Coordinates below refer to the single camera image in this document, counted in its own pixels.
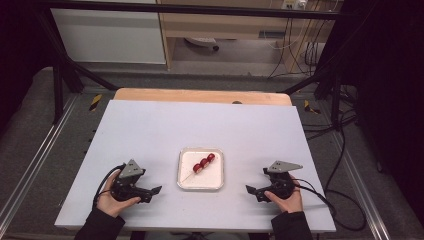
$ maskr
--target gray carpet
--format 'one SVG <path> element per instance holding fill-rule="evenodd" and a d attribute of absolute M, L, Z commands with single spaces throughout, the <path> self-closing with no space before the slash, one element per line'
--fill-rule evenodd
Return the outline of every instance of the gray carpet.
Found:
<path fill-rule="evenodd" d="M 280 78 L 265 80 L 253 76 L 198 76 L 173 74 L 101 74 L 110 82 L 125 87 L 145 88 L 184 88 L 209 90 L 240 90 L 275 92 L 299 81 L 298 78 Z M 304 124 L 327 124 L 322 114 L 306 112 L 304 99 L 311 101 L 311 107 L 319 108 L 312 97 L 314 85 L 292 96 L 293 104 L 298 107 Z M 18 183 L 43 138 L 47 134 L 53 119 L 52 81 L 48 72 L 41 72 L 34 80 L 22 108 L 15 114 L 6 132 L 0 139 L 1 174 L 0 204 L 4 206 L 8 196 Z M 88 108 L 95 93 L 82 94 L 57 139 L 48 158 L 42 166 L 30 191 L 10 224 L 7 233 L 73 235 L 75 232 L 53 226 L 60 211 L 60 202 L 66 198 L 73 179 L 84 159 L 84 151 L 89 148 L 89 140 L 94 136 L 102 114 L 113 92 L 103 94 L 95 112 Z M 368 183 L 369 191 L 393 239 L 424 239 L 422 226 L 405 202 L 399 189 L 389 175 L 376 171 L 372 156 L 360 127 L 351 124 L 345 128 L 346 142 L 355 164 L 362 177 Z M 339 156 L 331 134 L 309 141 L 318 175 L 324 184 Z M 355 198 L 352 186 L 342 166 L 330 185 L 331 189 L 341 191 Z M 328 199 L 338 210 L 337 218 L 346 225 L 358 226 L 362 218 L 358 209 L 349 201 L 337 195 L 329 194 Z M 352 232 L 337 226 L 337 232 L 327 233 L 320 239 L 373 239 L 367 226 L 359 232 Z"/>

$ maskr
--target white cabinet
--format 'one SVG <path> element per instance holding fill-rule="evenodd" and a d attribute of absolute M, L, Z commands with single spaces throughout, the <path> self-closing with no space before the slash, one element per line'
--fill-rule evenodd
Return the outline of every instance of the white cabinet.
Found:
<path fill-rule="evenodd" d="M 74 61 L 165 64 L 157 13 L 68 9 L 52 12 L 68 55 Z"/>

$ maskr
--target sleeve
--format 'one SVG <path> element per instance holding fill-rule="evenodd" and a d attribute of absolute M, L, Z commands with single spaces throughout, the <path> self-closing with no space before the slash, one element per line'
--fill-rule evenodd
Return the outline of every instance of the sleeve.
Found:
<path fill-rule="evenodd" d="M 75 240 L 115 240 L 124 224 L 121 217 L 114 218 L 94 208 L 75 235 Z"/>
<path fill-rule="evenodd" d="M 284 212 L 271 220 L 275 240 L 312 240 L 304 212 Z"/>

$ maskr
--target white tray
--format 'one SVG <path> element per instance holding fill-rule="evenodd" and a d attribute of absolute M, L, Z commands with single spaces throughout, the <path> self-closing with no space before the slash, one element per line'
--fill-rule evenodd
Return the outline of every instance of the white tray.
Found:
<path fill-rule="evenodd" d="M 200 163 L 210 153 L 215 159 L 199 173 L 194 173 L 193 166 Z M 182 189 L 202 191 L 218 190 L 224 185 L 224 155 L 216 148 L 187 147 L 180 152 L 177 184 Z"/>

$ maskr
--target hand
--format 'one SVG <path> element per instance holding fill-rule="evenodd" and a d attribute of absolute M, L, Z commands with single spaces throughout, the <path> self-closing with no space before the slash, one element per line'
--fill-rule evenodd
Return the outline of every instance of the hand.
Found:
<path fill-rule="evenodd" d="M 299 185 L 297 180 L 293 180 L 296 185 Z M 294 213 L 303 211 L 302 196 L 300 195 L 300 189 L 298 187 L 294 188 L 292 195 L 286 200 L 277 197 L 274 193 L 265 191 L 265 196 L 269 198 L 272 202 L 277 204 L 282 212 Z"/>
<path fill-rule="evenodd" d="M 114 172 L 106 181 L 103 193 L 97 199 L 97 208 L 112 217 L 117 217 L 124 209 L 141 201 L 141 198 L 135 197 L 127 201 L 119 202 L 110 194 L 113 180 L 119 175 L 121 171 Z"/>

